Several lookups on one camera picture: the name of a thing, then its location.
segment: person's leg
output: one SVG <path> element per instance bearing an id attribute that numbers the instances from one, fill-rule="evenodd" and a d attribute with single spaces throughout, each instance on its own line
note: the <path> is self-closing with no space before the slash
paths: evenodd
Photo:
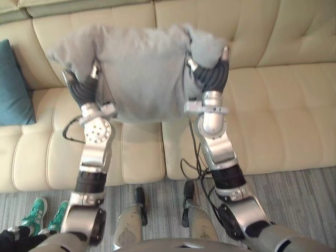
<path id="1" fill-rule="evenodd" d="M 25 236 L 20 234 L 19 239 L 27 236 L 36 236 L 43 229 L 43 218 L 47 212 L 48 204 L 45 198 L 37 198 L 28 216 L 22 219 L 21 227 L 29 228 L 29 233 L 25 232 Z"/>
<path id="2" fill-rule="evenodd" d="M 16 240 L 14 242 L 14 249 L 11 250 L 13 252 L 27 252 L 31 249 L 35 248 L 37 245 L 39 245 L 41 242 L 43 242 L 45 239 L 47 239 L 50 235 L 55 234 L 56 232 L 52 231 L 49 232 L 49 234 L 43 234 L 43 235 L 36 235 L 36 236 L 28 236 L 23 239 Z"/>
<path id="3" fill-rule="evenodd" d="M 38 234 L 43 228 L 43 217 L 46 212 L 46 199 L 37 198 L 29 215 L 23 218 L 20 226 L 11 227 L 0 234 L 0 251 L 14 251 L 15 241 Z"/>
<path id="4" fill-rule="evenodd" d="M 7 230 L 3 230 L 0 234 L 0 251 L 13 251 L 14 241 L 14 234 Z"/>
<path id="5" fill-rule="evenodd" d="M 47 239 L 50 235 L 60 232 L 62 221 L 65 215 L 67 206 L 68 206 L 68 202 L 63 201 L 60 204 L 57 213 L 55 214 L 53 219 L 50 221 L 48 227 L 45 229 L 42 229 L 36 236 L 29 236 L 29 237 L 15 241 L 13 251 L 14 252 L 27 252 L 35 248 L 37 245 L 39 245 L 41 242 Z"/>
<path id="6" fill-rule="evenodd" d="M 67 207 L 68 207 L 67 201 L 63 201 L 59 205 L 57 213 L 55 214 L 55 216 L 50 221 L 47 227 L 49 231 L 61 232 L 61 225 L 62 225 L 62 221 L 65 215 L 65 211 L 67 210 Z"/>

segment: gray towel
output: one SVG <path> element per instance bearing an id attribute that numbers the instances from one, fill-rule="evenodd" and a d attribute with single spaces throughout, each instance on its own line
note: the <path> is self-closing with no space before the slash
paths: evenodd
<path id="1" fill-rule="evenodd" d="M 202 85 L 185 59 L 216 65 L 225 41 L 189 25 L 169 29 L 93 25 L 63 38 L 48 54 L 84 81 L 100 61 L 97 103 L 114 102 L 123 122 L 160 122 L 183 115 L 185 101 L 200 97 Z"/>

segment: black pants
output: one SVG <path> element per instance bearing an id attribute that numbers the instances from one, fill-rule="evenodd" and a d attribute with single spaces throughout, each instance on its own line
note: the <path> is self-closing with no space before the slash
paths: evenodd
<path id="1" fill-rule="evenodd" d="M 0 234 L 0 251 L 27 252 L 48 238 L 46 235 L 29 236 L 29 233 L 28 227 L 19 226 L 19 240 L 15 240 L 12 232 L 2 231 Z"/>

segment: beige sofa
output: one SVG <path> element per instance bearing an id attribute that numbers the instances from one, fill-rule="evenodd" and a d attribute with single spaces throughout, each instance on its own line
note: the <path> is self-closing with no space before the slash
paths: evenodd
<path id="1" fill-rule="evenodd" d="M 61 132 L 80 111 L 46 52 L 93 23 L 190 23 L 228 39 L 224 105 L 245 174 L 336 164 L 336 0 L 4 0 L 0 22 L 0 40 L 14 49 L 37 119 L 0 127 L 0 192 L 74 187 L 82 145 Z M 183 179 L 180 159 L 195 163 L 187 119 L 113 125 L 107 186 L 155 182 L 166 173 Z M 78 126 L 69 134 L 83 139 Z"/>

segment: black wire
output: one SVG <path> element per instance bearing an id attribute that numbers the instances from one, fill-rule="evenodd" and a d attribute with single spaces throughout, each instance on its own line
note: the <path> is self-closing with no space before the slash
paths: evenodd
<path id="1" fill-rule="evenodd" d="M 204 178 L 207 174 L 211 173 L 210 170 L 208 168 L 206 168 L 204 171 L 202 171 L 202 167 L 201 167 L 201 163 L 200 163 L 200 149 L 201 149 L 201 144 L 198 145 L 198 148 L 196 147 L 196 140 L 195 140 L 195 134 L 194 134 L 194 131 L 193 131 L 193 126 L 192 126 L 192 123 L 191 123 L 191 120 L 189 119 L 189 129 L 190 129 L 190 133 L 191 133 L 191 137 L 193 139 L 193 145 L 194 145 L 194 152 L 195 152 L 195 157 L 196 157 L 196 167 L 192 166 L 191 164 L 188 163 L 188 161 L 184 158 L 181 159 L 180 161 L 180 168 L 181 168 L 181 171 L 183 173 L 183 175 L 188 179 L 188 180 L 191 180 L 184 172 L 183 170 L 183 162 L 185 162 L 190 168 L 194 169 L 194 170 L 197 170 L 197 173 L 198 173 L 198 178 L 197 180 L 201 180 L 201 187 L 202 187 L 202 190 L 205 194 L 205 197 L 206 199 L 208 200 L 217 220 L 219 221 L 219 223 L 221 225 L 223 225 L 222 223 L 222 220 L 220 219 L 219 217 L 219 214 L 218 214 L 218 210 L 217 210 L 217 207 L 215 206 L 215 204 L 212 202 L 212 200 L 210 199 L 210 195 L 211 193 L 214 191 L 215 187 L 212 187 L 212 189 L 207 192 L 206 189 L 205 189 L 205 185 L 204 185 Z"/>
<path id="2" fill-rule="evenodd" d="M 70 126 L 72 124 L 74 124 L 75 122 L 78 122 L 79 121 L 79 118 L 81 118 L 81 116 L 77 116 L 75 118 L 73 118 L 64 128 L 63 132 L 62 132 L 62 136 L 66 139 L 66 140 L 70 140 L 70 141 L 73 141 L 73 142 L 78 142 L 78 143 L 85 143 L 84 141 L 81 141 L 81 140 L 77 140 L 77 139 L 74 139 L 74 138 L 69 138 L 67 137 L 67 133 L 68 133 L 68 130 L 70 128 Z"/>

